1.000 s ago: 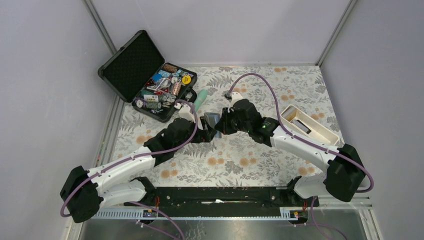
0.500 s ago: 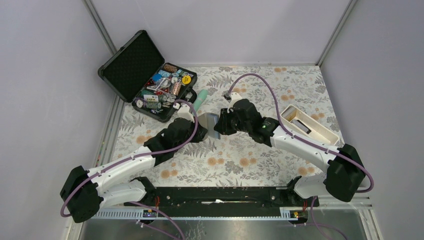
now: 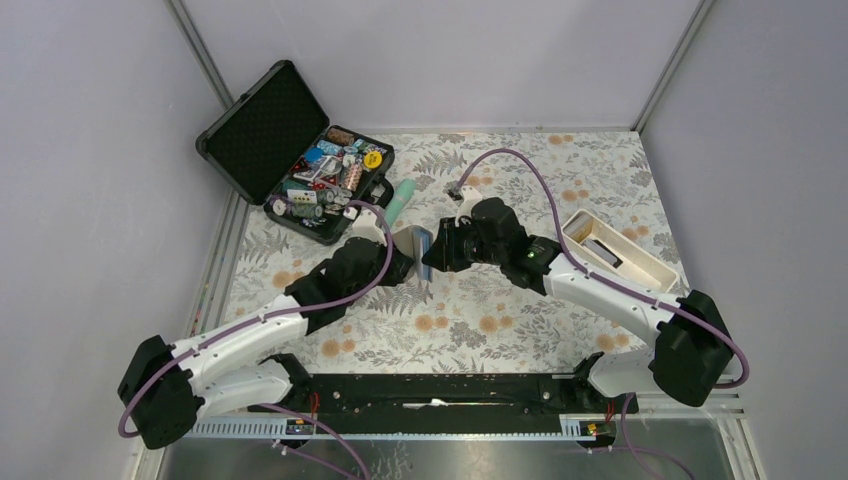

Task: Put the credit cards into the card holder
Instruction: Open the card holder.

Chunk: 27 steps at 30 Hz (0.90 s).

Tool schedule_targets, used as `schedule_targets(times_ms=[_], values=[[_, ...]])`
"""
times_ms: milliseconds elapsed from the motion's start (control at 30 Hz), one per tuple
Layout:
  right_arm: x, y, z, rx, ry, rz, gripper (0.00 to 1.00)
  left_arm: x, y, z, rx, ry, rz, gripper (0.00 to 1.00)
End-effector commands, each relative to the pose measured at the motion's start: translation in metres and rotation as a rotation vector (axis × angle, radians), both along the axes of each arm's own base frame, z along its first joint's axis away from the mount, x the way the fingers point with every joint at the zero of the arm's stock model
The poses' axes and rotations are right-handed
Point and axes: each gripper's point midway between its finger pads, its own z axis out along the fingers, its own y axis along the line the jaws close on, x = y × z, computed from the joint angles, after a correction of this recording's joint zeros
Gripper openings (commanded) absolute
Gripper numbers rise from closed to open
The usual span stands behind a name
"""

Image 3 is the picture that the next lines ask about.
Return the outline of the taupe leather card holder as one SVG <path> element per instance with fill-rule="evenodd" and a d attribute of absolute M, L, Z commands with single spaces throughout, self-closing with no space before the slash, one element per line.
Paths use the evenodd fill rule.
<path fill-rule="evenodd" d="M 414 260 L 417 279 L 420 282 L 430 283 L 432 268 L 423 263 L 423 256 L 432 246 L 432 232 L 418 225 L 409 225 L 394 232 L 393 239 L 398 250 Z"/>

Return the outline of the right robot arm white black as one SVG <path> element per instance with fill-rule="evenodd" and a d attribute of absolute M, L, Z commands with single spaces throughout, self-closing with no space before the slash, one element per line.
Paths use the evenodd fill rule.
<path fill-rule="evenodd" d="M 497 266 L 515 286 L 565 300 L 614 321 L 640 338 L 648 353 L 585 361 L 586 377 L 573 386 L 575 402 L 597 412 L 613 397 L 656 386 L 673 400 L 702 406 L 734 352 L 715 301 L 693 290 L 685 297 L 650 293 L 614 274 L 590 269 L 559 242 L 530 235 L 499 198 L 478 201 L 459 218 L 445 217 L 424 264 L 461 272 Z"/>

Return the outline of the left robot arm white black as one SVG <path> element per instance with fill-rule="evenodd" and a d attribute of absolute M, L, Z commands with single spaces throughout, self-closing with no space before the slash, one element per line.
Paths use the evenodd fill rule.
<path fill-rule="evenodd" d="M 352 237 L 271 302 L 214 330 L 173 343 L 155 335 L 136 349 L 117 388 L 118 431 L 151 449 L 168 446 L 198 420 L 261 403 L 296 411 L 307 380 L 269 351 L 341 319 L 376 286 L 406 281 L 415 261 L 394 245 Z"/>

